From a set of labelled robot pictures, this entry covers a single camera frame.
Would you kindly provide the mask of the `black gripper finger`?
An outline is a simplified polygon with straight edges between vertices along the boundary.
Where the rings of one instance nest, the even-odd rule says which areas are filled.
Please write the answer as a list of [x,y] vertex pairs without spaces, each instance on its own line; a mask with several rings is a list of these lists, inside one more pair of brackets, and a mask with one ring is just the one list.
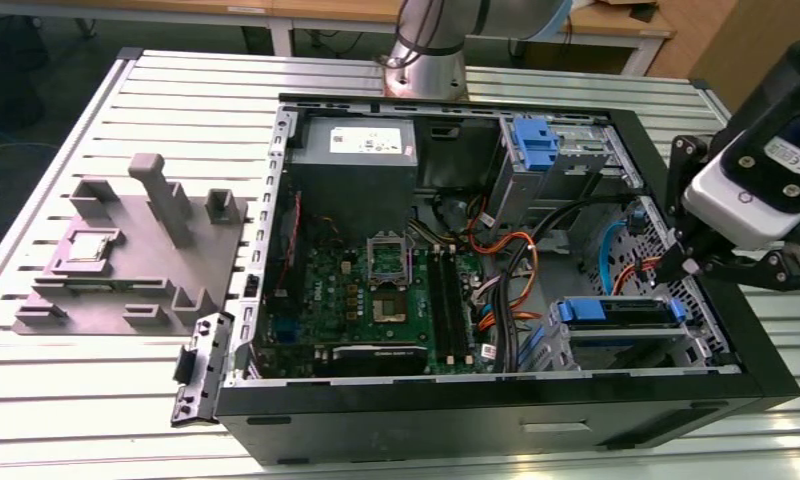
[[770,251],[759,260],[732,253],[699,259],[679,247],[671,247],[666,251],[666,282],[686,277],[703,277],[774,291],[800,291],[800,262],[781,250]]
[[672,140],[663,205],[671,227],[671,246],[655,265],[658,283],[679,281],[700,269],[694,259],[695,244],[706,226],[686,209],[684,193],[696,174],[707,165],[710,142],[710,137],[694,135],[679,135]]

